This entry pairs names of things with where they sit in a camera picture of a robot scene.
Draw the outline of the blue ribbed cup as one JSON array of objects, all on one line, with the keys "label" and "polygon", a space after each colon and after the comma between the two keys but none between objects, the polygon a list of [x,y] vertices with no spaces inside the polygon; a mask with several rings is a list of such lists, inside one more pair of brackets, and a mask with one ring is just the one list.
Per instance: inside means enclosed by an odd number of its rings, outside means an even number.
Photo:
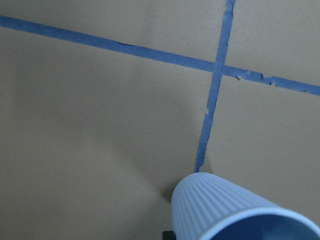
[{"label": "blue ribbed cup", "polygon": [[207,172],[183,178],[171,197],[178,240],[318,240],[307,217]]}]

